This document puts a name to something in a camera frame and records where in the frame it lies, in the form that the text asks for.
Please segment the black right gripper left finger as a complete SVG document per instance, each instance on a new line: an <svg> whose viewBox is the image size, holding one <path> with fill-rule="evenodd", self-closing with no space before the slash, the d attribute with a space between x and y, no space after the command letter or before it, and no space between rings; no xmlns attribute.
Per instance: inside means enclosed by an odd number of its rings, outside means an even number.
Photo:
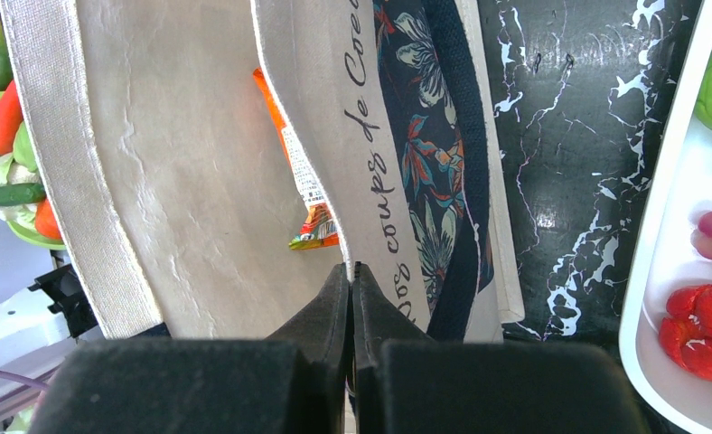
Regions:
<svg viewBox="0 0 712 434"><path fill-rule="evenodd" d="M349 314L344 266L262 340L134 337L85 344L33 433L340 433Z"/></svg>

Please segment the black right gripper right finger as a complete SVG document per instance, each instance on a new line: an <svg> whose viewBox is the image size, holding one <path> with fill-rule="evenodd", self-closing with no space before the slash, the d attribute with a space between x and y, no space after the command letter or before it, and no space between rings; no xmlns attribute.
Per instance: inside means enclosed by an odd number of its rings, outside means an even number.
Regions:
<svg viewBox="0 0 712 434"><path fill-rule="evenodd" d="M360 433L645 433L622 369L586 344L431 339L357 264L351 285Z"/></svg>

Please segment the orange snack bag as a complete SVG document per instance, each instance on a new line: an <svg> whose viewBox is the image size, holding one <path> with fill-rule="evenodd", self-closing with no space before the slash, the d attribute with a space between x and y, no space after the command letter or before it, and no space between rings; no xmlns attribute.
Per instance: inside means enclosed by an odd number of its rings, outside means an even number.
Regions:
<svg viewBox="0 0 712 434"><path fill-rule="evenodd" d="M284 148L286 161L290 166L295 187L307 210L302 228L289 241L290 250L313 250L339 244L339 235L330 210L323 198L320 183L306 166L303 146L293 129L287 125L280 106L273 97L265 75L260 68L253 71L253 80L262 92L270 117L276 127L279 141Z"/></svg>

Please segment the beige canvas tote bag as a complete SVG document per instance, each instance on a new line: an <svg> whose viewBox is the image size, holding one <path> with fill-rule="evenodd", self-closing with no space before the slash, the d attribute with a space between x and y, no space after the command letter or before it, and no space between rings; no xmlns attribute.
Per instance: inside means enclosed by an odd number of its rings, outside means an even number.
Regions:
<svg viewBox="0 0 712 434"><path fill-rule="evenodd" d="M3 1L24 120L103 335L271 334L331 268L367 263L419 327L418 215L379 85L369 1ZM260 68L339 244L307 216L253 80Z"/></svg>

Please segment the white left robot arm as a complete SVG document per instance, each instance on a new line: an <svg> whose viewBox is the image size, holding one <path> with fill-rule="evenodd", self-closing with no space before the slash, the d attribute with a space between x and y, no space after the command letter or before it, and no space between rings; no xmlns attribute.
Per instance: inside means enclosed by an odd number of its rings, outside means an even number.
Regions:
<svg viewBox="0 0 712 434"><path fill-rule="evenodd" d="M64 265L0 303L0 369L97 327L76 271Z"/></svg>

